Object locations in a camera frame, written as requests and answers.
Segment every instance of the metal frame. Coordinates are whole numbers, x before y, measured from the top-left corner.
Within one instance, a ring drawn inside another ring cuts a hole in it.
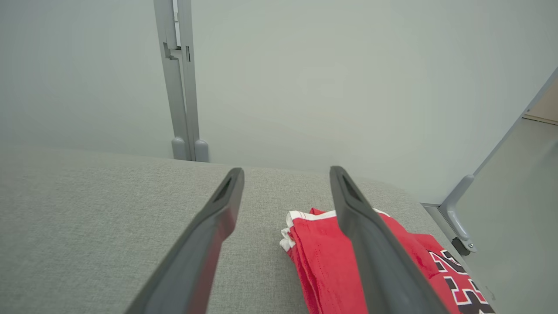
[[[492,156],[494,155],[494,153],[496,153],[496,151],[500,148],[500,146],[502,146],[502,144],[509,137],[513,129],[519,124],[519,121],[521,120],[521,118],[523,118],[525,113],[527,113],[534,105],[536,105],[541,100],[541,98],[545,95],[546,91],[552,86],[554,81],[557,79],[558,79],[558,68],[556,68],[554,72],[552,72],[548,80],[546,80],[546,83],[541,87],[541,89],[538,91],[538,93],[535,95],[535,97],[529,103],[529,105],[527,105],[525,110],[521,113],[519,118],[517,118],[517,120],[512,125],[512,127],[509,128],[508,132],[506,132],[506,134],[500,140],[500,142],[498,142],[498,144],[494,147],[494,149],[490,152],[490,154],[486,157],[486,159],[484,159],[484,161],[480,164],[479,168],[477,168],[477,170],[473,174],[466,175],[459,182],[459,184],[453,189],[453,191],[451,191],[451,193],[448,195],[448,197],[443,201],[441,205],[437,206],[433,204],[422,204],[423,206],[437,207],[440,213],[442,214],[442,216],[448,222],[448,225],[455,232],[459,241],[461,241],[461,243],[463,244],[463,247],[465,247],[470,252],[477,252],[477,247],[473,244],[469,233],[466,231],[463,224],[459,221],[459,218],[457,216],[457,211],[456,211],[457,201],[461,198],[461,196],[463,196],[463,194],[465,194],[465,191],[467,191],[467,189],[473,182],[475,176],[487,164],[487,162],[492,158]]]
[[[208,162],[208,144],[200,139],[198,125],[191,0],[178,1],[180,48],[176,43],[172,0],[153,0],[153,4],[172,128],[175,135],[171,140],[172,153],[175,159]],[[178,58],[171,54],[171,49],[181,50],[182,69]]]

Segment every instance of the gray fabric surface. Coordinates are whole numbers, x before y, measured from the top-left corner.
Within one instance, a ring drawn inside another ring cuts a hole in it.
[[[74,150],[0,153],[0,312],[119,313],[231,166]],[[323,174],[244,168],[208,313],[307,313],[279,247],[289,210],[333,209]],[[404,191],[359,179],[376,208],[456,253]]]

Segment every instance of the folded red shirt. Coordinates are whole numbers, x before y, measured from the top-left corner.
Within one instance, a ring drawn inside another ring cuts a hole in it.
[[[494,313],[465,269],[432,235],[409,233],[376,211],[450,313]],[[296,266],[310,314],[368,313],[353,246],[339,229],[335,211],[290,211],[287,226],[280,244]]]

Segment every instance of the white wall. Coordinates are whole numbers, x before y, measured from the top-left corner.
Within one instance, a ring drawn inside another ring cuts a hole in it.
[[[554,0],[193,0],[200,137],[213,162],[339,164],[439,204],[558,66],[556,16]]]
[[[0,2],[0,139],[172,157],[153,0]]]

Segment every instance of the red fabric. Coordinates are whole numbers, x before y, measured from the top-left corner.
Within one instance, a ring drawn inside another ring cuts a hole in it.
[[[322,213],[316,208],[310,211]],[[380,216],[452,314],[476,314],[478,309],[493,312],[467,273],[434,237],[411,234],[394,218]],[[310,314],[368,313],[353,246],[339,229],[337,218],[297,218],[293,224],[290,236],[295,246],[287,253],[296,266]]]

